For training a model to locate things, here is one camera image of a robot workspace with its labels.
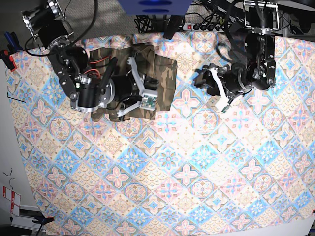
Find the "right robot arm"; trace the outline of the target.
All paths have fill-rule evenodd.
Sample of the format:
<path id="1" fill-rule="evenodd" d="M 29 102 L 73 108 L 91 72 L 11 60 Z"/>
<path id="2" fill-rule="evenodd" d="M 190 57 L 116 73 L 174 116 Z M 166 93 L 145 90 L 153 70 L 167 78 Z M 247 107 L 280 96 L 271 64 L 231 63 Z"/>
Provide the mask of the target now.
<path id="1" fill-rule="evenodd" d="M 116 111 L 123 120 L 129 112 L 139 108 L 154 111 L 157 90 L 145 87 L 146 75 L 138 72 L 135 56 L 127 58 L 130 66 L 125 75 L 115 75 L 118 59 L 109 60 L 103 74 L 92 75 L 86 50 L 76 46 L 77 39 L 68 32 L 71 25 L 56 0 L 43 1 L 33 10 L 22 11 L 23 21 L 33 39 L 40 39 L 53 71 L 59 78 L 73 110 L 92 113 L 100 108 Z"/>

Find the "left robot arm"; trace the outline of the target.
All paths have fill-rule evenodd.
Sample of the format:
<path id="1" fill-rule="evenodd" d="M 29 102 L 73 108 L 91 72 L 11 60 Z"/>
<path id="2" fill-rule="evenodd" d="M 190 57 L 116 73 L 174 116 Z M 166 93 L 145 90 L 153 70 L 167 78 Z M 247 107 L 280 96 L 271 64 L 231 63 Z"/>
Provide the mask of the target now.
<path id="1" fill-rule="evenodd" d="M 229 4 L 224 19 L 224 32 L 231 50 L 246 57 L 246 62 L 232 62 L 226 66 L 205 65 L 198 70 L 194 86 L 206 89 L 210 96 L 219 96 L 216 107 L 228 109 L 233 101 L 250 93 L 253 89 L 268 90 L 276 84 L 276 62 L 274 59 L 275 36 L 280 18 L 276 3 L 259 0 L 242 0 L 244 26 L 249 30 L 241 49 L 231 34 L 228 24 L 233 8 L 239 1 Z"/>

